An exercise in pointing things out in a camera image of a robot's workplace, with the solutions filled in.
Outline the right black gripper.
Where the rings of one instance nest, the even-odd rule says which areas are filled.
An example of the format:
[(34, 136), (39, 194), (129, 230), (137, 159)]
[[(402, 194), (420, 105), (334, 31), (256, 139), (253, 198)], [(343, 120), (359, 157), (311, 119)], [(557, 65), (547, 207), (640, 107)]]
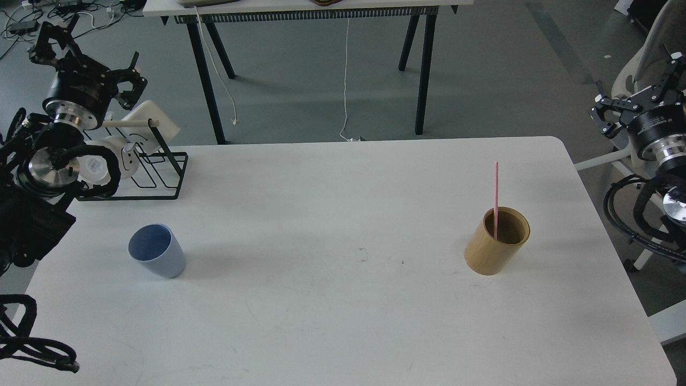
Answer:
[[(662, 73), (648, 89), (649, 102), (684, 102), (684, 91), (679, 86), (683, 73), (683, 52), (671, 53)], [(590, 108), (590, 117), (605, 138), (615, 138), (628, 125), (628, 134), (639, 159), (671, 161), (684, 157), (684, 108), (681, 103), (655, 107), (638, 115), (644, 109), (642, 105), (628, 99), (611, 98), (600, 80), (595, 81), (595, 85), (598, 95)]]

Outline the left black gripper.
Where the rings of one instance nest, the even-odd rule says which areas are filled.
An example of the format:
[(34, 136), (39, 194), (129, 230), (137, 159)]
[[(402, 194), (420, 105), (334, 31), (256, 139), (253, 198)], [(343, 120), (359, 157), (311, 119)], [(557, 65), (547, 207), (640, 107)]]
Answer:
[[(147, 86), (147, 79), (136, 69), (137, 51), (125, 69), (110, 70), (94, 61), (83, 64), (83, 54), (72, 36), (78, 20), (79, 16), (74, 15), (67, 24), (42, 22), (28, 57), (34, 64), (49, 65), (56, 70), (42, 103), (45, 113), (55, 122), (69, 123), (79, 130), (95, 130), (105, 120), (112, 99), (123, 109), (132, 110)], [(61, 59), (54, 51), (54, 44), (65, 52)], [(125, 83), (131, 85), (130, 90), (120, 91), (118, 86)]]

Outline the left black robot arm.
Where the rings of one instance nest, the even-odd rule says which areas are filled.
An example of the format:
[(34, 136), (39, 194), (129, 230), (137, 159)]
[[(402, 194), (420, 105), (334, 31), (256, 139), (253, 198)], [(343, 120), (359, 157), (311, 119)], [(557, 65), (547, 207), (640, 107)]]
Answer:
[(110, 69), (86, 56), (67, 25), (41, 24), (32, 63), (55, 69), (44, 113), (17, 110), (2, 137), (1, 259), (28, 267), (61, 241), (76, 219), (67, 212), (76, 198), (109, 197), (122, 179), (117, 158), (104, 146), (84, 141), (100, 128), (110, 103), (133, 109), (147, 86), (136, 70), (138, 55), (125, 69)]

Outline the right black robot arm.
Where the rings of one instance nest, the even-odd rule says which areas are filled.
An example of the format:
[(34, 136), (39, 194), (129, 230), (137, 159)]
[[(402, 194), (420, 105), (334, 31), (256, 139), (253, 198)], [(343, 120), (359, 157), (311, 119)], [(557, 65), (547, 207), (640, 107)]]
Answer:
[[(630, 242), (678, 264), (684, 264), (684, 93), (678, 87), (683, 73), (684, 55), (673, 53), (658, 81), (632, 96), (611, 98), (598, 83), (590, 109), (603, 136), (612, 139), (625, 130), (628, 152), (657, 165), (653, 176), (630, 174), (613, 183), (603, 197), (605, 217)], [(639, 190), (632, 210), (636, 227), (615, 210), (617, 193), (630, 185)]]

